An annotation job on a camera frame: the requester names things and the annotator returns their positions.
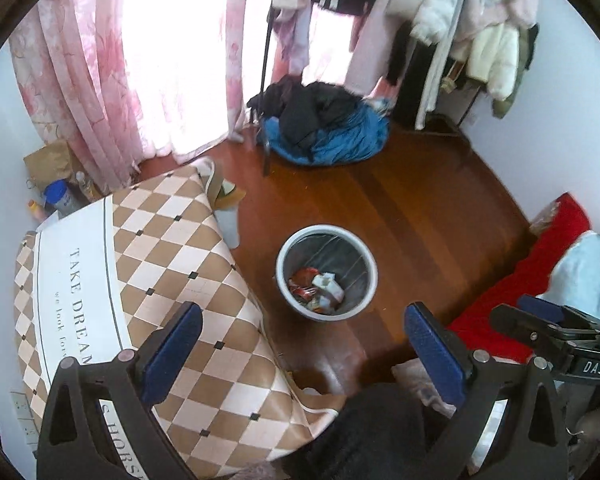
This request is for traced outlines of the hanging clothes rack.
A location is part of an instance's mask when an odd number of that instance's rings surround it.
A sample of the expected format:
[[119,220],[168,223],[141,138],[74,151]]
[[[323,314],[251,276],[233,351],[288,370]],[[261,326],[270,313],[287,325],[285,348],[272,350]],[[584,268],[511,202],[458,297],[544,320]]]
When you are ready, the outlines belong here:
[[352,46],[344,88],[369,96],[378,86],[396,86],[403,68],[390,70],[391,48],[401,26],[407,28],[406,51],[434,50],[425,79],[416,87],[416,128],[437,105],[448,72],[446,62],[463,64],[466,75],[486,86],[494,102],[506,102],[524,70],[522,36],[536,24],[539,0],[312,0],[334,13],[358,16],[363,24]]

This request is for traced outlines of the blue lid jar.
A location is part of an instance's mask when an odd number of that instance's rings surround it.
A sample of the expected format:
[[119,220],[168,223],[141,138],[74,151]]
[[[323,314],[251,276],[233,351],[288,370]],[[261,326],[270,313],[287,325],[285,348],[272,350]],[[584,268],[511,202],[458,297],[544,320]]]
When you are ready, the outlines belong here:
[[70,216],[83,207],[66,180],[56,180],[50,183],[46,186],[43,194],[46,202],[63,217]]

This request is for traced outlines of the white cardboard box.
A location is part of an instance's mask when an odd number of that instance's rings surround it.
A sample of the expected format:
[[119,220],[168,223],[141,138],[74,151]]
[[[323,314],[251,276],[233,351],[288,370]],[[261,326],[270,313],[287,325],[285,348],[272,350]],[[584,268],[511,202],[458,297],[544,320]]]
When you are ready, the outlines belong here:
[[343,303],[344,290],[333,273],[317,274],[312,285],[317,289],[316,301],[319,309],[336,310]]

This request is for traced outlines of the red blanket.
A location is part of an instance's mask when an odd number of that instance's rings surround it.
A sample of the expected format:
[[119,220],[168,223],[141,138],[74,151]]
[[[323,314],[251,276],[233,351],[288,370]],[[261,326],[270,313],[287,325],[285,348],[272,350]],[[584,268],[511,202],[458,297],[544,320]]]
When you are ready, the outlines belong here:
[[489,315],[500,304],[513,307],[521,296],[546,292],[554,266],[578,237],[591,229],[588,215],[571,194],[559,196],[555,205],[557,210],[550,225],[529,255],[516,264],[514,272],[481,294],[448,325],[468,349],[486,350],[491,356],[517,363],[526,362],[531,356],[529,346],[494,330]]

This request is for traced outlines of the white round trash bin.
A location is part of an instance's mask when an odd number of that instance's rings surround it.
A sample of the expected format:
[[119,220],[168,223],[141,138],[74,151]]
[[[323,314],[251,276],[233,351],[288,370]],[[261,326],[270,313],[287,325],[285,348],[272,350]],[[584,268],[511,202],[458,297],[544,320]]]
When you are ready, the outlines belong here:
[[[320,274],[336,275],[344,290],[343,303],[338,309],[319,309],[316,296],[308,304],[294,299],[287,280],[305,266],[319,270]],[[311,321],[331,323],[354,318],[370,305],[379,273],[370,248],[359,237],[340,226],[316,224],[287,238],[276,257],[274,278],[292,310]]]

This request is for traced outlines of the pink floral curtain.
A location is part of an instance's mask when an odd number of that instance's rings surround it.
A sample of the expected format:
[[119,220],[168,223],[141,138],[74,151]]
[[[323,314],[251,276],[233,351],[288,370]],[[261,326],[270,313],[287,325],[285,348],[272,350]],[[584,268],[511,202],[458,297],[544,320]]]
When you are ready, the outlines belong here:
[[146,159],[238,140],[246,3],[38,0],[8,40],[34,128],[104,192]]

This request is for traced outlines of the orange chips bag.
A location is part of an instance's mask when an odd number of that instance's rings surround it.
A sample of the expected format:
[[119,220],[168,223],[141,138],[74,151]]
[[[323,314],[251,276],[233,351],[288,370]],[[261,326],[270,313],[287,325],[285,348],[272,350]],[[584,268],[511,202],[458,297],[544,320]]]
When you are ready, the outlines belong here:
[[313,280],[319,275],[319,270],[305,266],[288,278],[289,291],[300,304],[308,304],[316,296],[317,287],[313,284]]

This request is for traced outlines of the checkered brown tablecloth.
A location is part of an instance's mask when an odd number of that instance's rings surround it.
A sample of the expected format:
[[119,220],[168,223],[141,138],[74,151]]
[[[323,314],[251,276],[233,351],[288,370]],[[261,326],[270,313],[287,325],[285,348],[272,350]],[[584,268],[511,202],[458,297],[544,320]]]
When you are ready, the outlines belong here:
[[201,162],[115,192],[21,243],[17,356],[35,420],[59,362],[137,349],[186,301],[202,331],[155,418],[201,479],[276,460],[318,437],[341,396],[301,391],[216,223]]

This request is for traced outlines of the blue and black clothes pile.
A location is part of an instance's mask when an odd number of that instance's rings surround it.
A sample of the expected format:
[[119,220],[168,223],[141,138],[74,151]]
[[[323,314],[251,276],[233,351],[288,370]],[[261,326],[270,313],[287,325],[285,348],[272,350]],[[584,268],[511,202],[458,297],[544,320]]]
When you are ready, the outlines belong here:
[[306,86],[289,76],[253,96],[247,107],[261,125],[261,140],[287,162],[327,167],[362,162],[389,139],[389,119],[338,84]]

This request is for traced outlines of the brown paper bag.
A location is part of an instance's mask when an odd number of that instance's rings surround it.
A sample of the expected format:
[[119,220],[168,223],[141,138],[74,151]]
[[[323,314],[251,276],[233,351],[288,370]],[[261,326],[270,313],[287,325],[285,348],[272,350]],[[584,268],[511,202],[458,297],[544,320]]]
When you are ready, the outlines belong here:
[[64,180],[77,185],[76,173],[82,171],[81,163],[65,140],[44,145],[39,150],[23,157],[30,180],[43,192],[50,184]]

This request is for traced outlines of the white wall socket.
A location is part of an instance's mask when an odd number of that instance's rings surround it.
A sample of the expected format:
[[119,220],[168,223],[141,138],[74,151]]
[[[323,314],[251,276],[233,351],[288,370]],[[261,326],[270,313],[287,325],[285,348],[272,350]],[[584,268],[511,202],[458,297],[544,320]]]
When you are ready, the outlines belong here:
[[21,429],[24,434],[24,440],[27,445],[36,450],[38,448],[38,426],[36,426],[33,412],[30,409],[30,404],[24,393],[12,391],[10,393],[12,398],[12,406],[16,413],[16,419],[20,423]]

